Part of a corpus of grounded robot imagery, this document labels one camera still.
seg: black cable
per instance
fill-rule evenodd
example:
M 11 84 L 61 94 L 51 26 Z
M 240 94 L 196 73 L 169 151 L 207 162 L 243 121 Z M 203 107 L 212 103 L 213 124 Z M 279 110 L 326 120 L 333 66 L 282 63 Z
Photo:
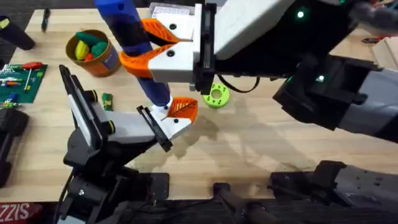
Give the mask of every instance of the black cable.
M 188 208 L 192 208 L 192 207 L 195 207 L 195 206 L 198 206 L 198 205 L 203 205 L 203 204 L 210 203 L 210 202 L 213 202 L 213 199 L 205 200 L 205 201 L 201 201 L 201 202 L 197 202 L 197 203 L 193 203 L 193 204 L 191 204 L 191 205 L 187 205 L 187 206 L 185 206 L 185 207 L 183 207 L 183 208 L 178 209 L 178 211 L 175 212 L 174 214 L 169 215 L 169 216 L 167 216 L 167 217 L 163 217 L 163 218 L 160 219 L 157 223 L 161 223 L 161 222 L 163 222 L 163 221 L 165 221 L 165 220 L 168 220 L 168 219 L 171 219 L 171 218 L 175 218 L 175 217 L 181 215 L 181 213 L 182 213 L 184 210 L 188 209 Z
M 232 222 L 234 224 L 238 224 L 238 221 L 236 221 L 236 218 L 234 217 L 231 209 L 228 207 L 228 205 L 225 203 L 224 199 L 220 196 L 218 196 L 221 204 L 223 204 L 224 210 L 226 211 L 226 213 L 228 214 L 228 216 L 230 217 L 230 219 L 232 220 Z
M 233 86 L 232 84 L 230 84 L 229 82 L 227 82 L 221 75 L 217 75 L 217 76 L 225 86 L 227 86 L 229 89 L 231 89 L 235 92 L 238 92 L 238 93 L 249 93 L 249 92 L 253 91 L 255 88 L 257 88 L 257 86 L 260 84 L 260 77 L 256 77 L 256 82 L 255 82 L 253 88 L 251 88 L 250 90 L 240 90 L 240 89 L 236 88 L 235 86 Z
M 52 220 L 53 224 L 57 223 L 58 212 L 60 211 L 60 204 L 62 203 L 62 200 L 65 197 L 65 194 L 67 192 L 67 188 L 69 186 L 69 183 L 72 180 L 74 175 L 75 175 L 75 169 L 72 169 L 72 171 L 69 174 L 69 177 L 68 177 L 67 181 L 65 182 L 65 185 L 63 186 L 60 198 L 58 199 L 58 202 L 57 202 L 57 206 L 55 207 L 54 216 L 53 216 L 53 220 Z
M 213 199 L 203 200 L 203 201 L 200 201 L 200 202 L 192 203 L 190 205 L 186 205 L 186 206 L 184 206 L 182 208 L 175 208 L 175 209 L 178 210 L 178 212 L 182 212 L 182 211 L 184 211 L 184 210 L 186 210 L 188 208 L 195 207 L 197 205 L 201 205 L 201 204 L 204 204 L 204 203 L 210 203 L 212 201 L 213 201 Z M 129 209 L 131 209 L 132 211 L 135 211 L 135 212 L 141 212 L 141 213 L 146 213 L 146 214 L 161 214 L 161 213 L 169 212 L 169 210 L 170 210 L 169 208 L 165 208 L 165 209 L 162 209 L 162 210 L 156 210 L 156 211 L 142 210 L 140 208 L 129 208 Z

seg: wooden tabletop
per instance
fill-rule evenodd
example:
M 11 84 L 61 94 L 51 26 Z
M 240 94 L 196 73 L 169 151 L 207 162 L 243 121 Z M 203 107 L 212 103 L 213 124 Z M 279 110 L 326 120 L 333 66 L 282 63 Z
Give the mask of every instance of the wooden tabletop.
M 146 16 L 147 9 L 140 9 Z M 69 175 L 63 164 L 67 140 L 73 131 L 72 114 L 58 65 L 78 75 L 83 87 L 114 95 L 117 111 L 136 113 L 139 105 L 150 105 L 134 76 L 121 68 L 107 78 L 94 78 L 67 59 L 65 44 L 76 31 L 104 31 L 120 50 L 96 9 L 52 10 L 47 33 L 40 31 L 43 10 L 36 10 L 27 33 L 35 49 L 17 49 L 11 63 L 41 61 L 49 64 L 34 104 L 24 111 L 30 116 L 24 136 L 10 156 L 14 167 L 0 202 L 55 201 Z M 334 51 L 335 54 L 372 60 L 369 47 L 360 43 L 367 36 L 356 30 Z M 229 78 L 249 89 L 253 78 Z M 170 84 L 174 96 L 199 101 L 195 124 L 174 148 L 165 153 L 159 146 L 139 156 L 129 166 L 141 172 L 168 172 L 170 198 L 207 198 L 213 182 L 229 182 L 243 196 L 271 197 L 266 190 L 269 174 L 280 170 L 313 170 L 324 159 L 343 161 L 365 169 L 398 174 L 398 148 L 379 139 L 346 131 L 335 132 L 313 124 L 302 124 L 283 112 L 271 97 L 282 81 L 262 79 L 252 93 L 231 92 L 222 109 L 208 108 L 199 93 L 186 84 Z

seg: blue cylinder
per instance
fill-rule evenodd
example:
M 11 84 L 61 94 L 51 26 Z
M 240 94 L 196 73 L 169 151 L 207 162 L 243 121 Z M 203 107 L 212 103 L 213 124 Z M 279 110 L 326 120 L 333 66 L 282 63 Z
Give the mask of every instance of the blue cylinder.
M 134 57 L 152 50 L 132 0 L 95 0 L 95 5 L 126 55 Z M 137 79 L 153 104 L 169 103 L 170 90 L 166 83 L 156 83 L 152 78 Z

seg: green gear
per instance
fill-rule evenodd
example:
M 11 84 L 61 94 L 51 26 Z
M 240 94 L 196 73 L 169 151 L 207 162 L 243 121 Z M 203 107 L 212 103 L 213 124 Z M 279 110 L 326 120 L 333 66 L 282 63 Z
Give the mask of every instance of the green gear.
M 229 90 L 228 87 L 220 84 L 213 83 L 209 95 L 203 95 L 203 100 L 211 108 L 221 108 L 228 103 Z

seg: white panel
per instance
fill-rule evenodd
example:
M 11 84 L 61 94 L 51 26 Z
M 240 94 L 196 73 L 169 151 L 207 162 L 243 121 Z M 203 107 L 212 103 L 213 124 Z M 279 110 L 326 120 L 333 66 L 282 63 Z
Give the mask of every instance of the white panel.
M 87 145 L 89 145 L 91 147 L 92 146 L 91 145 L 91 135 L 90 135 L 90 131 L 88 130 L 87 124 L 85 123 L 85 120 L 83 119 L 83 115 L 81 115 L 79 107 L 77 107 L 77 104 L 76 104 L 75 100 L 73 99 L 73 97 L 71 96 L 71 94 L 68 95 L 68 99 L 69 99 L 70 108 L 72 109 L 73 115 L 76 118 L 77 125 L 79 126 L 81 133 L 85 137 Z
M 155 137 L 154 132 L 140 114 L 105 111 L 108 120 L 113 121 L 116 132 L 108 137 L 109 141 L 121 144 L 146 142 Z
M 184 131 L 186 131 L 191 125 L 191 120 L 188 118 L 164 118 L 159 119 L 156 117 L 154 113 L 151 112 L 151 115 L 156 120 L 157 124 L 163 131 L 163 133 L 167 136 L 169 140 L 175 139 Z
M 193 21 L 193 61 L 200 60 L 200 32 L 201 32 L 201 4 L 195 5 L 195 19 Z
M 191 82 L 193 75 L 193 43 L 179 42 L 148 63 L 156 82 Z M 174 56 L 167 52 L 174 51 Z
M 293 2 L 294 0 L 227 1 L 216 14 L 217 59 L 232 57 L 272 29 Z
M 192 41 L 194 16 L 159 13 L 157 20 L 163 24 L 178 39 Z M 170 25 L 175 24 L 175 29 L 170 29 Z

